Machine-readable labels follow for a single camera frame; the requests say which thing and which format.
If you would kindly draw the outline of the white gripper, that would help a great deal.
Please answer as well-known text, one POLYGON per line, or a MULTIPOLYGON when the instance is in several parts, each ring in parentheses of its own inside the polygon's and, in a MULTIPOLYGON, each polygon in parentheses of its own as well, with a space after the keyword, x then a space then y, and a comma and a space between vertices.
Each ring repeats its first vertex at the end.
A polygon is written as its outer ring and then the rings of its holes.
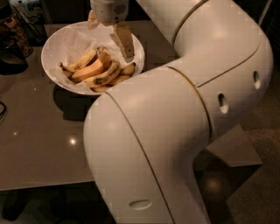
POLYGON ((129 0, 90 0, 87 28, 92 30, 99 23, 113 25, 111 38, 120 48, 125 59, 135 55, 130 27, 123 21, 129 13, 129 0))

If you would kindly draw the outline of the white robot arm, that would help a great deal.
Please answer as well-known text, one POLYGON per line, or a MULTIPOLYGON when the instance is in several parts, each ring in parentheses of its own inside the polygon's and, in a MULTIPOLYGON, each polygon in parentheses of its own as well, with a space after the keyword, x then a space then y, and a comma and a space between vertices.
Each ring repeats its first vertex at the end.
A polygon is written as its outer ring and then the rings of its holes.
POLYGON ((137 2, 178 57, 94 102, 87 161, 116 224, 210 224, 193 162, 263 98, 270 42, 235 0, 137 2))

